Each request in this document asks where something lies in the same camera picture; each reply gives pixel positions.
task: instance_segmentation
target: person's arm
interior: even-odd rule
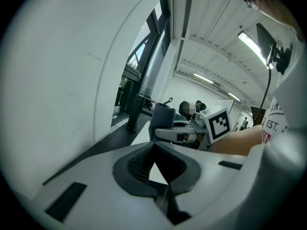
[[[251,148],[261,144],[262,126],[257,125],[240,132],[232,132],[215,142],[210,152],[247,156]]]

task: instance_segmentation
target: ceiling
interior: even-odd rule
[[[208,84],[193,75],[198,73],[215,83],[209,84],[211,87],[240,98],[240,104],[259,107],[268,70],[237,37],[243,30],[257,42],[256,23],[261,23],[285,48],[294,41],[295,33],[290,27],[249,9],[243,0],[192,0],[176,75]],[[273,70],[264,108],[270,105],[278,76]]]

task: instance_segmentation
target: black cable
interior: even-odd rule
[[[264,103],[264,101],[265,101],[265,98],[267,97],[267,93],[268,93],[268,90],[269,90],[269,87],[270,87],[270,83],[271,83],[271,71],[272,71],[272,70],[271,70],[271,68],[269,67],[269,80],[268,80],[268,86],[267,86],[267,89],[266,89],[266,91],[265,91],[265,93],[264,93],[263,100],[262,100],[261,106],[260,106],[260,108],[259,108],[259,110],[258,110],[258,113],[257,113],[257,116],[256,116],[256,118],[255,118],[255,121],[254,121],[254,125],[253,125],[253,126],[255,126],[256,123],[257,123],[259,113],[260,113],[260,111],[261,111],[261,109],[262,109],[262,106],[263,106],[263,103]]]

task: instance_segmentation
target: glasses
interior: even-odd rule
[[[250,9],[258,9],[258,6],[254,3],[254,0],[246,0],[246,4]]]

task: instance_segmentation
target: fluorescent light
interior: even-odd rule
[[[198,78],[200,78],[200,79],[203,79],[203,80],[205,80],[205,81],[207,81],[207,82],[209,82],[209,83],[213,83],[213,82],[210,81],[209,79],[206,79],[206,78],[204,78],[203,76],[198,75],[198,74],[196,74],[196,73],[194,73],[194,76],[196,76],[196,77],[198,77]]]
[[[243,43],[245,43],[252,51],[254,51],[254,53],[259,57],[259,59],[262,61],[262,63],[265,65],[265,67],[268,68],[266,60],[262,56],[259,46],[243,31],[238,34],[238,38]]]
[[[234,97],[237,101],[241,101],[238,97],[236,97],[235,95],[233,95],[231,92],[228,92],[228,94],[232,97]]]

